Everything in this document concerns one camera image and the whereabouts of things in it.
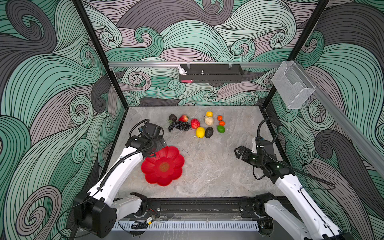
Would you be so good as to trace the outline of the dark purple mangosteen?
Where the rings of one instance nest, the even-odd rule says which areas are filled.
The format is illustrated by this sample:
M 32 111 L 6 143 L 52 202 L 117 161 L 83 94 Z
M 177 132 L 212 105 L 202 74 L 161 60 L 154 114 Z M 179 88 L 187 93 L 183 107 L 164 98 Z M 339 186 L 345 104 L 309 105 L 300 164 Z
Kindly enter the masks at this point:
M 177 120 L 178 120 L 178 118 L 177 118 L 175 115 L 171 114 L 171 115 L 169 116 L 169 121 L 170 121 L 171 123 L 176 122 Z

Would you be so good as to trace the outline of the red flower-shaped fruit bowl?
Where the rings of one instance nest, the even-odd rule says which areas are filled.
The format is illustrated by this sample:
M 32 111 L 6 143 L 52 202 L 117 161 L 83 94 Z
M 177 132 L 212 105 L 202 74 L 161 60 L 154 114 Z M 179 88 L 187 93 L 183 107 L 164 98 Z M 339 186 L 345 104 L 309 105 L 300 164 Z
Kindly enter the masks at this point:
M 166 187 L 183 174 L 184 157 L 176 147 L 165 147 L 156 152 L 155 157 L 148 157 L 141 165 L 141 171 L 149 184 Z

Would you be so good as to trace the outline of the red apple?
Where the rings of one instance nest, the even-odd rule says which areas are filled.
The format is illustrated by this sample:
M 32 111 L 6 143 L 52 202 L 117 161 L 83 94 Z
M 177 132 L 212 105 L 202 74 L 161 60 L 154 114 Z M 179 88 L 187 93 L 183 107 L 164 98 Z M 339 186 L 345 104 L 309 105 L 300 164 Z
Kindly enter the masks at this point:
M 200 127 L 200 122 L 199 122 L 199 120 L 197 120 L 197 119 L 192 119 L 191 120 L 191 128 L 192 129 L 197 129 L 197 128 L 199 128 Z

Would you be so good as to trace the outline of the beige pear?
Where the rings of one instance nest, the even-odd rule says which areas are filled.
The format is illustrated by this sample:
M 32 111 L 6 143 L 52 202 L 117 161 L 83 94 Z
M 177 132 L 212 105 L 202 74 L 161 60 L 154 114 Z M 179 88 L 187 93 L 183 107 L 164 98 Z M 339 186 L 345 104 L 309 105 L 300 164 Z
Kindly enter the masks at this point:
M 213 117 L 205 116 L 205 124 L 207 126 L 212 126 L 214 124 L 214 118 Z

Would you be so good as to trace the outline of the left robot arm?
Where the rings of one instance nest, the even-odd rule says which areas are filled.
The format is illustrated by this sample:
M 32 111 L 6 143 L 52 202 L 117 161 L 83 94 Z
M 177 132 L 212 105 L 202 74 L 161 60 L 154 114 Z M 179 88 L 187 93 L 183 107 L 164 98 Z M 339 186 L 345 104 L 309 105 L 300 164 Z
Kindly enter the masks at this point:
M 138 194 L 116 200 L 115 197 L 132 170 L 147 157 L 155 157 L 165 148 L 164 129 L 144 119 L 129 133 L 119 158 L 101 179 L 73 201 L 75 224 L 99 238 L 106 237 L 115 223 L 129 214 L 140 211 L 144 197 Z

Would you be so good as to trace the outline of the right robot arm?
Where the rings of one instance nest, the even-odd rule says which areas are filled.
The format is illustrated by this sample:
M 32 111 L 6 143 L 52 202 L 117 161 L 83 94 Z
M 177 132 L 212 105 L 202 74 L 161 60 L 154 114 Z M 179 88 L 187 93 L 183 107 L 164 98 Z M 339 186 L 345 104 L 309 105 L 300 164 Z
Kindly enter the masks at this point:
M 259 233 L 269 236 L 274 230 L 273 221 L 276 221 L 295 240 L 352 240 L 353 235 L 342 231 L 315 203 L 298 175 L 326 185 L 326 190 L 334 190 L 336 186 L 278 161 L 273 147 L 277 137 L 272 141 L 265 140 L 260 135 L 261 127 L 257 128 L 252 149 L 239 146 L 234 150 L 236 158 L 263 172 L 257 180 L 268 178 L 284 194 L 277 197 L 266 193 L 255 197 Z

